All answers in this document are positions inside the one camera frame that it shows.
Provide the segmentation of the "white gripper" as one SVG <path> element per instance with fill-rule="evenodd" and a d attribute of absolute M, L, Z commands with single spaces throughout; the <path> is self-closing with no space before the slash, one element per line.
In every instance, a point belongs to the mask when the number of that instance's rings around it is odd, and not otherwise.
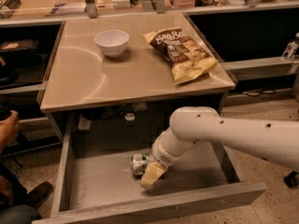
<path fill-rule="evenodd" d="M 173 166 L 179 160 L 179 157 L 166 152 L 160 139 L 157 139 L 152 145 L 152 156 L 156 161 L 147 165 L 140 183 L 143 189 L 151 188 L 167 171 L 167 166 Z"/>

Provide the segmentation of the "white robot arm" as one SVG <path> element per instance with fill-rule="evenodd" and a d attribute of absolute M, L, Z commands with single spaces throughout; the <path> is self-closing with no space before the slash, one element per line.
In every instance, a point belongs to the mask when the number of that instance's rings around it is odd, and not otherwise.
<path fill-rule="evenodd" d="M 291 170 L 286 176 L 289 186 L 298 184 L 298 121 L 227 119 L 207 106 L 184 106 L 172 113 L 169 127 L 154 141 L 141 187 L 152 187 L 186 151 L 204 142 L 221 144 L 286 167 Z"/>

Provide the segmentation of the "person's lower hand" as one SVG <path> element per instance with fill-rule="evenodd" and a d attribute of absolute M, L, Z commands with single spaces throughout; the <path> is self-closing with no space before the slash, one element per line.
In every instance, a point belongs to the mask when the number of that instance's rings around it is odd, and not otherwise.
<path fill-rule="evenodd" d="M 14 203 L 13 189 L 9 181 L 0 175 L 0 207 L 12 206 Z"/>

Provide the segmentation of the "person's upper hand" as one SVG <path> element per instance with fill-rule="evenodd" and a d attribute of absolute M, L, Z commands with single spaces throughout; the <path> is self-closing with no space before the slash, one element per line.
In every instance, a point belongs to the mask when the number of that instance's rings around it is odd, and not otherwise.
<path fill-rule="evenodd" d="M 7 119 L 0 121 L 0 152 L 16 139 L 19 128 L 19 114 L 12 110 Z"/>

